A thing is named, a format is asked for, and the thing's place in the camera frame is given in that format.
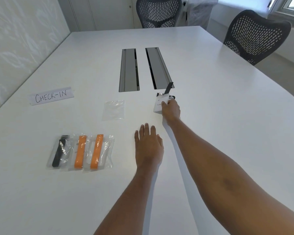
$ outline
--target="window frame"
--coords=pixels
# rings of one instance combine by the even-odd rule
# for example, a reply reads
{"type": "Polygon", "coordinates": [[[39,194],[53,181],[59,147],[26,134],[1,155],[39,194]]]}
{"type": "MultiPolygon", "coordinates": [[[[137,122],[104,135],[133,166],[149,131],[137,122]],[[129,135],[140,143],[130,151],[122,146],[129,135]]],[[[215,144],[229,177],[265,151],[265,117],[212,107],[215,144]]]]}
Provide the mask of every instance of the window frame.
{"type": "Polygon", "coordinates": [[[291,2],[292,0],[275,0],[268,18],[290,21],[294,27],[294,10],[288,8],[291,2]]]}

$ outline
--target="white table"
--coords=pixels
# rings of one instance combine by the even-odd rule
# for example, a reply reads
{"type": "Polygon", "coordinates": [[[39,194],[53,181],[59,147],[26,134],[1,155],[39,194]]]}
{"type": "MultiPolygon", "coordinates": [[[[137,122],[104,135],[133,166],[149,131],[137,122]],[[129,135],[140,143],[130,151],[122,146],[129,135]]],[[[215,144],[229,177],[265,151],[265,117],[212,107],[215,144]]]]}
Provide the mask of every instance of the white table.
{"type": "Polygon", "coordinates": [[[159,90],[145,47],[159,47],[181,119],[294,210],[294,97],[286,90],[200,27],[76,32],[0,109],[0,234],[92,234],[135,173],[134,131],[145,122],[156,126],[165,155],[144,234],[227,234],[153,113],[159,90]],[[140,91],[118,92],[124,48],[136,48],[140,91]],[[74,98],[27,100],[67,86],[74,98]],[[103,104],[112,100],[125,100],[125,119],[102,122],[103,104]],[[70,133],[114,135],[114,167],[47,170],[56,138],[70,133]]]}

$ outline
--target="chair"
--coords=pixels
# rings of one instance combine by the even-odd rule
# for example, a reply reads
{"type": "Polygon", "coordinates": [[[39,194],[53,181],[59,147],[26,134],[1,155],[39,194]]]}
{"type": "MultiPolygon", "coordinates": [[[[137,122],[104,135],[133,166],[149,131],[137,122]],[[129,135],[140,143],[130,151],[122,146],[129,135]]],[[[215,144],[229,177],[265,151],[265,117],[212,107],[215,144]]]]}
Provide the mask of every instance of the chair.
{"type": "Polygon", "coordinates": [[[182,0],[137,0],[136,10],[143,28],[174,27],[182,0]]]}
{"type": "Polygon", "coordinates": [[[283,44],[291,28],[288,21],[268,20],[252,10],[242,11],[232,21],[224,45],[256,65],[283,44]]]}

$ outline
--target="table power port cover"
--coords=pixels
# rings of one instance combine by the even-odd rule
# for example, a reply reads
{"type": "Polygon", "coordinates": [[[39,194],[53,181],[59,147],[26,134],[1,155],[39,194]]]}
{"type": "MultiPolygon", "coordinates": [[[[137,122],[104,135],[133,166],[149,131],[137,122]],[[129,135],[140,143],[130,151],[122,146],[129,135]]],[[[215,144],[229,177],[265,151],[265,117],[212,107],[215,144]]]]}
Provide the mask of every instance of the table power port cover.
{"type": "Polygon", "coordinates": [[[122,50],[119,92],[138,91],[138,70],[136,49],[122,50]]]}
{"type": "Polygon", "coordinates": [[[159,48],[146,48],[146,54],[154,89],[166,89],[172,80],[159,48]]]}

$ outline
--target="person's right arm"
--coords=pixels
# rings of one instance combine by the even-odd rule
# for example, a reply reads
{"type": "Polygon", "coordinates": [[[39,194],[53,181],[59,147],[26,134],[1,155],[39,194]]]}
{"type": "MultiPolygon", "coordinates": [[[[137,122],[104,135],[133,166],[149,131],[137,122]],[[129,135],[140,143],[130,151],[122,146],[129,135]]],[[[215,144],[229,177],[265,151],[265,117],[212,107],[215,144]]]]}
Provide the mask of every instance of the person's right arm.
{"type": "Polygon", "coordinates": [[[162,103],[188,170],[212,215],[231,235],[294,235],[294,212],[267,194],[231,158],[179,118],[175,100],[162,103]]]}

